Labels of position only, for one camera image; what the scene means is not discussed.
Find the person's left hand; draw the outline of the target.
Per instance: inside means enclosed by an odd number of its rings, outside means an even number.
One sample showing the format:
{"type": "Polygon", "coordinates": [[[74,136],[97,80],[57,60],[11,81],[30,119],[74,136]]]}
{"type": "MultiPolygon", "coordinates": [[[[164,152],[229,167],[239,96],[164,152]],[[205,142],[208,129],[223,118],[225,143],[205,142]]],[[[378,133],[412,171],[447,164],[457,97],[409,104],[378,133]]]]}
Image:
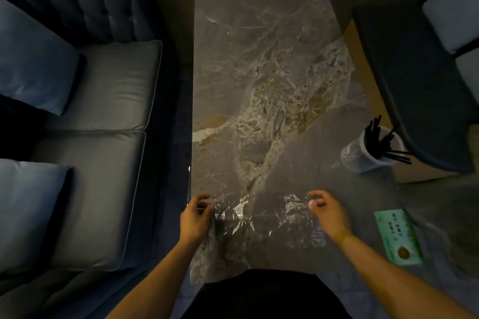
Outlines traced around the person's left hand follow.
{"type": "Polygon", "coordinates": [[[212,204],[207,201],[209,194],[195,195],[189,201],[180,218],[180,239],[183,244],[198,248],[210,229],[212,219],[201,219],[201,204],[212,204]]]}

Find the person's right hand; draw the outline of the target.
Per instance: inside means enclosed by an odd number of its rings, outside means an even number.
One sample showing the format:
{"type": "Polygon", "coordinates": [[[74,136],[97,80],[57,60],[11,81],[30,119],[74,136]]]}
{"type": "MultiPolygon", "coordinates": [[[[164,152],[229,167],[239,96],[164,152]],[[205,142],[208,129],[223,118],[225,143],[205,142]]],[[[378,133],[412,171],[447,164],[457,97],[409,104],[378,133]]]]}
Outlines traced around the person's right hand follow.
{"type": "Polygon", "coordinates": [[[349,217],[340,204],[329,192],[324,190],[310,191],[309,205],[319,205],[323,209],[321,219],[318,219],[324,232],[339,247],[347,237],[352,236],[349,217]]]}

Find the clear crinkled plastic sheet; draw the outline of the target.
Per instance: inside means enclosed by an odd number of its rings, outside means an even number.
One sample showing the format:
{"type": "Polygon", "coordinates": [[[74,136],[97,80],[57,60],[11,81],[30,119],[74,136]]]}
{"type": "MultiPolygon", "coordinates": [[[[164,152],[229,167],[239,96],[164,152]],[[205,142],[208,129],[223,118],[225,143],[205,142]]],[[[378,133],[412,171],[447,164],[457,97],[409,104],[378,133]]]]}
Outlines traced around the clear crinkled plastic sheet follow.
{"type": "Polygon", "coordinates": [[[216,211],[207,243],[215,249],[252,245],[280,249],[322,249],[327,239],[309,210],[311,197],[279,192],[227,193],[213,197],[216,211]]]}

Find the person's right forearm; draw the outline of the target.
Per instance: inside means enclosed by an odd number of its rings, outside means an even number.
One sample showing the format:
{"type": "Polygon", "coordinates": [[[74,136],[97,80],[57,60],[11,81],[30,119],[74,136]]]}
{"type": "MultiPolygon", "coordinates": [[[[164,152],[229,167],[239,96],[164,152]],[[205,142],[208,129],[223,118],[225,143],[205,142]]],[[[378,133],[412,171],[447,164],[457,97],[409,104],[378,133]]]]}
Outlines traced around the person's right forearm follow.
{"type": "Polygon", "coordinates": [[[479,319],[424,280],[385,260],[350,231],[339,231],[333,239],[394,319],[479,319]]]}

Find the person's left forearm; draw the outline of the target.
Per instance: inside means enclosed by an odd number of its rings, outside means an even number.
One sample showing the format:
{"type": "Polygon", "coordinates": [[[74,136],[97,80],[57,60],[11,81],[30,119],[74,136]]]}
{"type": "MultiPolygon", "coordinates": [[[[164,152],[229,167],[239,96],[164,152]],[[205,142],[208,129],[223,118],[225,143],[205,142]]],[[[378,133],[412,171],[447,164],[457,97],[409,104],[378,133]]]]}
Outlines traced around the person's left forearm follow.
{"type": "Polygon", "coordinates": [[[169,319],[191,260],[204,239],[180,237],[171,251],[105,319],[169,319]]]}

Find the clear plastic cup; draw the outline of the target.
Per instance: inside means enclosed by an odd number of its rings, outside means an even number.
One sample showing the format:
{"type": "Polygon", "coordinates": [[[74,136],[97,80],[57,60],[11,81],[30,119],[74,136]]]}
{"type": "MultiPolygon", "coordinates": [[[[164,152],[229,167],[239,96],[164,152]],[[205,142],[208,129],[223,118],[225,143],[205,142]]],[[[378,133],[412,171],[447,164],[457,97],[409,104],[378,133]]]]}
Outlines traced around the clear plastic cup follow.
{"type": "MultiPolygon", "coordinates": [[[[387,127],[379,126],[379,128],[380,138],[385,137],[391,131],[391,129],[387,127]]],[[[405,145],[399,134],[393,132],[392,135],[392,147],[398,148],[400,152],[405,152],[405,145]]],[[[342,149],[340,158],[345,168],[355,173],[363,173],[377,168],[390,167],[398,163],[398,161],[386,157],[375,159],[366,149],[364,136],[365,130],[361,132],[358,138],[342,149]]]]}

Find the green paper packet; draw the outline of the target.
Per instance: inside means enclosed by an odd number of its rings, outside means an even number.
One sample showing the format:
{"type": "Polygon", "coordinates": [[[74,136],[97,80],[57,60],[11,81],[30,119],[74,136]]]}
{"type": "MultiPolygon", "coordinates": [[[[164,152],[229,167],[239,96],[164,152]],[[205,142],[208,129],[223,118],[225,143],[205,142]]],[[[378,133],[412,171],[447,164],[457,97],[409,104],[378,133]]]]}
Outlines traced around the green paper packet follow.
{"type": "Polygon", "coordinates": [[[399,266],[424,264],[420,244],[404,209],[377,211],[374,217],[386,255],[392,263],[399,266]]]}

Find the bundle of black straws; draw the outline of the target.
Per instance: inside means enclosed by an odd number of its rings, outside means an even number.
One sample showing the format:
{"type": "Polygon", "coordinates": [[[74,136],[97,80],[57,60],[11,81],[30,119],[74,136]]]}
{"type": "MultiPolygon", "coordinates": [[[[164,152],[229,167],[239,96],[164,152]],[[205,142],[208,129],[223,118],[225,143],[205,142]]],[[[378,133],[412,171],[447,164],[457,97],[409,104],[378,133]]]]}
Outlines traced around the bundle of black straws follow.
{"type": "Polygon", "coordinates": [[[392,130],[380,138],[381,118],[381,115],[375,117],[370,121],[369,125],[364,130],[363,142],[366,151],[376,160],[386,158],[392,161],[411,165],[411,159],[407,157],[407,155],[412,156],[412,153],[405,152],[404,150],[393,150],[391,147],[391,142],[395,137],[396,129],[401,125],[401,122],[396,123],[392,130]]]}

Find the person's black clothing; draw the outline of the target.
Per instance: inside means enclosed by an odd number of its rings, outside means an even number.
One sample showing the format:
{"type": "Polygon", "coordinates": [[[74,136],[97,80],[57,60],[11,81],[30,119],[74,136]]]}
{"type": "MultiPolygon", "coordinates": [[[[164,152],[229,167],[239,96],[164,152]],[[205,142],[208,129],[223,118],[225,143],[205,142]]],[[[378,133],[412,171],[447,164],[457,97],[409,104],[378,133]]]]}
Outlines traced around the person's black clothing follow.
{"type": "Polygon", "coordinates": [[[204,284],[181,319],[353,319],[315,274],[251,269],[204,284]]]}

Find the grey leather seat cushion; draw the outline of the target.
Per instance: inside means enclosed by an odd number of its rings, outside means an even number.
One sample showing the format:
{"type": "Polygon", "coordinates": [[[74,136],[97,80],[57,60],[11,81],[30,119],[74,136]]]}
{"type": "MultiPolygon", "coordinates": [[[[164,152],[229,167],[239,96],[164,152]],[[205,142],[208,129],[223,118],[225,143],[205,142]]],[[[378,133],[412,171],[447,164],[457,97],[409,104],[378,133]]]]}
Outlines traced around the grey leather seat cushion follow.
{"type": "Polygon", "coordinates": [[[143,132],[72,133],[36,145],[32,161],[73,169],[52,267],[113,272],[137,266],[135,195],[146,139],[143,132]]]}
{"type": "Polygon", "coordinates": [[[90,45],[86,65],[62,116],[45,128],[57,132],[146,130],[152,116],[162,42],[90,45]]]}

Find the blue throw pillow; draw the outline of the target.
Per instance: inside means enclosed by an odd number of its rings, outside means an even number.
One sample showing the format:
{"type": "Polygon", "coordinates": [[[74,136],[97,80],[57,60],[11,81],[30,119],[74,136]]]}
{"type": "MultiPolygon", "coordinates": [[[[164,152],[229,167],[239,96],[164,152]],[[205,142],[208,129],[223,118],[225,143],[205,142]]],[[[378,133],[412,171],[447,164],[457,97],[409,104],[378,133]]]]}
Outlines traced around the blue throw pillow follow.
{"type": "Polygon", "coordinates": [[[7,0],[0,0],[0,95],[61,116],[81,53],[7,0]]]}
{"type": "Polygon", "coordinates": [[[55,242],[57,201],[72,167],[0,159],[0,277],[37,270],[55,242]]]}

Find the light grey pillow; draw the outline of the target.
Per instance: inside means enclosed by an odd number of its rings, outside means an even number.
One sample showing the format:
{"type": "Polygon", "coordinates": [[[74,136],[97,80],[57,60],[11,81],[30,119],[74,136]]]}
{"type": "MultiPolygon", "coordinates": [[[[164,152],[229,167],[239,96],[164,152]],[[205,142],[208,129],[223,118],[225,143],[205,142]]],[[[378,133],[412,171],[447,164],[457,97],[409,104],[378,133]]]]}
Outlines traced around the light grey pillow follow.
{"type": "Polygon", "coordinates": [[[479,38],[479,0],[427,0],[422,11],[452,54],[479,38]]]}
{"type": "Polygon", "coordinates": [[[479,105],[479,47],[455,59],[459,73],[479,105]]]}

